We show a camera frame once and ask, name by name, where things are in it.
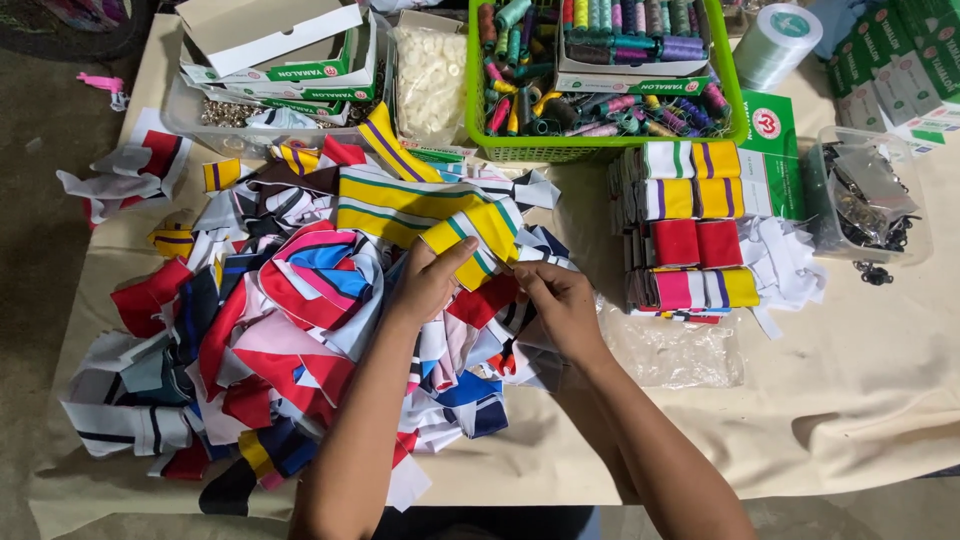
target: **floor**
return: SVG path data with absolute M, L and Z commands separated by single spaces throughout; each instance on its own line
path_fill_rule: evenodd
M 79 200 L 63 195 L 54 173 L 78 172 L 114 146 L 123 114 L 108 95 L 74 80 L 79 71 L 132 81 L 137 59 L 111 65 L 62 64 L 0 50 L 0 532 L 38 538 L 26 501 L 34 448 L 67 315 L 89 239 Z M 960 479 L 916 479 L 859 493 L 747 501 L 764 540 L 955 538 Z M 642 507 L 607 507 L 604 537 L 653 540 Z M 282 538 L 285 525 L 213 516 L 113 515 L 64 536 L 178 540 Z

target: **forearm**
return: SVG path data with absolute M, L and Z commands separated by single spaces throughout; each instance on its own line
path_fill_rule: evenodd
M 296 528 L 305 538 L 369 537 L 387 499 L 396 426 L 419 327 L 387 313 L 357 366 L 334 425 L 304 473 Z
M 573 359 L 594 390 L 647 511 L 664 538 L 752 539 L 733 490 L 609 351 Z

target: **tire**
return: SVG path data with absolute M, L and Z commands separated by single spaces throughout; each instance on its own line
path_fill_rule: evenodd
M 156 3 L 156 0 L 132 0 L 130 19 L 104 33 L 74 30 L 53 15 L 48 18 L 55 31 L 42 34 L 21 32 L 0 22 L 0 48 L 51 61 L 117 60 L 143 49 L 154 20 Z M 31 9 L 44 10 L 40 5 Z

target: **beige tablecloth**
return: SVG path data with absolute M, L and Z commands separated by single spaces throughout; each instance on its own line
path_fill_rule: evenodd
M 168 61 L 177 57 L 177 41 L 169 38 L 175 28 L 175 17 L 157 16 L 123 136 L 141 108 L 162 103 L 164 75 L 176 69 L 176 60 Z M 826 80 L 815 65 L 794 73 L 779 93 L 794 100 L 802 140 L 833 123 Z M 211 160 L 216 155 L 195 144 L 173 205 L 122 212 L 94 231 L 63 340 L 55 394 L 99 332 L 123 328 L 109 293 L 158 268 L 161 259 L 147 233 L 174 209 L 203 207 L 201 163 Z M 852 491 L 960 463 L 960 317 L 953 305 L 960 299 L 955 278 L 960 239 L 952 217 L 960 202 L 957 170 L 956 146 L 920 160 L 936 246 L 927 263 L 892 267 L 896 281 L 872 287 L 848 262 L 826 261 L 830 279 L 824 304 L 774 313 L 784 339 L 769 341 L 751 315 L 743 314 L 737 326 L 747 359 L 742 386 L 649 391 L 741 497 Z M 608 231 L 603 169 L 555 167 L 551 176 L 563 190 L 561 205 L 552 216 L 542 212 L 532 219 L 559 234 L 601 293 L 619 298 L 622 246 Z M 626 329 L 636 325 L 679 324 L 626 319 L 606 318 L 612 341 L 629 343 Z M 625 365 L 656 361 L 629 357 L 624 347 L 614 353 Z M 570 384 L 556 397 L 518 387 L 506 394 L 509 428 L 418 456 L 433 479 L 420 503 L 636 501 L 610 435 L 582 387 Z M 30 495 L 44 538 L 113 512 L 200 512 L 198 482 L 147 478 L 152 460 L 131 454 L 92 459 L 55 396 L 48 429 L 49 444 L 37 449 Z M 255 490 L 252 515 L 285 519 L 293 487 L 288 481 L 275 492 Z

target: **clear plastic box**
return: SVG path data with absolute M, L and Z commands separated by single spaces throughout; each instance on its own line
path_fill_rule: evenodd
M 394 118 L 394 54 L 396 45 L 391 33 L 390 23 L 379 15 L 374 15 L 377 25 L 377 57 L 386 59 L 386 77 L 384 100 Z M 268 147 L 262 144 L 267 137 L 273 144 L 283 142 L 306 148 L 320 148 L 324 137 L 333 135 L 338 142 L 357 144 L 367 148 L 367 143 L 356 128 L 335 128 L 329 130 L 257 130 L 251 128 L 218 128 L 205 126 L 200 121 L 204 110 L 204 93 L 191 88 L 180 74 L 173 77 L 173 84 L 167 92 L 167 98 L 160 111 L 164 125 L 181 135 L 192 135 L 209 146 L 218 154 L 227 158 L 262 160 L 270 156 Z
M 875 248 L 865 248 L 850 242 L 840 229 L 840 218 L 833 202 L 833 190 L 829 189 L 827 164 L 822 151 L 823 144 L 841 141 L 844 144 L 885 145 L 894 172 L 900 181 L 910 190 L 910 198 L 920 207 L 911 215 L 922 219 L 912 220 L 913 228 L 907 234 L 907 245 L 903 253 Z M 807 213 L 814 217 L 810 220 L 809 231 L 813 233 L 817 257 L 841 258 L 844 260 L 867 260 L 875 264 L 902 264 L 913 266 L 924 262 L 933 255 L 933 239 L 930 236 L 930 224 L 926 213 L 924 191 L 914 168 L 910 149 L 897 136 L 877 134 L 827 126 L 820 130 L 817 142 L 804 159 L 804 197 Z

